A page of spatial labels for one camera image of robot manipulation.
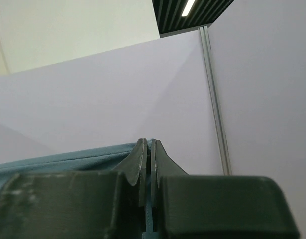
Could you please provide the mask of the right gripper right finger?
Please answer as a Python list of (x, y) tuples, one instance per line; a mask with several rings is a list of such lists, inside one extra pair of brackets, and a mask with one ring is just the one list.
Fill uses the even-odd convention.
[(151, 208), (159, 239), (298, 239), (279, 185), (264, 176), (190, 175), (151, 144)]

